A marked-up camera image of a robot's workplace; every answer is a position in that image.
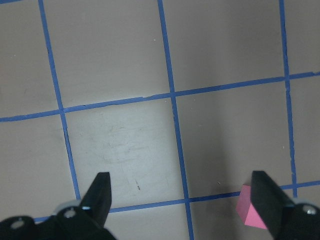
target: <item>screw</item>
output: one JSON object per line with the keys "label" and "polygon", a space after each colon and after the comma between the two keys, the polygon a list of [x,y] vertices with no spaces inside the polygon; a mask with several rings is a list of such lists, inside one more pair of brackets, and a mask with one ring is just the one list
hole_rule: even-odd
{"label": "screw", "polygon": [[315,215],[317,213],[317,210],[311,205],[304,205],[302,209],[309,215]]}
{"label": "screw", "polygon": [[21,228],[23,225],[25,225],[25,222],[20,217],[19,220],[13,222],[10,227],[15,230]]}
{"label": "screw", "polygon": [[64,213],[64,217],[67,219],[73,218],[75,215],[76,215],[76,211],[74,210],[73,207]]}

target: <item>pink box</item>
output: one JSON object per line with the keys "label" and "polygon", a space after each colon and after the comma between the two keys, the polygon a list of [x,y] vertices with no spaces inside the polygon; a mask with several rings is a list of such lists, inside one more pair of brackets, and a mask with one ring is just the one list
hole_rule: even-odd
{"label": "pink box", "polygon": [[244,225],[256,227],[260,229],[267,229],[265,223],[257,213],[255,207],[250,200],[251,187],[243,185],[241,188],[239,200],[235,210],[242,219]]}

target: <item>tiled floor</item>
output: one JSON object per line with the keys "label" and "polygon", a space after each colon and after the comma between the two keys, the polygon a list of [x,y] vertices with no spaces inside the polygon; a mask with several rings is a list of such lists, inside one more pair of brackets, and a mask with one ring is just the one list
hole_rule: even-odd
{"label": "tiled floor", "polygon": [[105,171],[119,240],[272,239],[253,170],[320,205],[319,1],[0,3],[0,220]]}

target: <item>pink block side face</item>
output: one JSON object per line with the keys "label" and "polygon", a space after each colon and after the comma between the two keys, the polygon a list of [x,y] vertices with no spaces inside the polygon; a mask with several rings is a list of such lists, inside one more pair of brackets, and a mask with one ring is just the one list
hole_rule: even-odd
{"label": "pink block side face", "polygon": [[267,229],[255,207],[251,203],[250,193],[251,187],[243,185],[235,209],[245,225],[260,229]]}

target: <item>pink block top face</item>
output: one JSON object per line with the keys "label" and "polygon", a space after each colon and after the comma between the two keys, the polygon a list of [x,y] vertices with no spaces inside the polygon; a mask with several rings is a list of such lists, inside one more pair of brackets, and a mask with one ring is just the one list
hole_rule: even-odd
{"label": "pink block top face", "polygon": [[245,225],[260,229],[267,229],[255,207],[251,203],[250,194],[251,187],[243,185],[235,209]]}

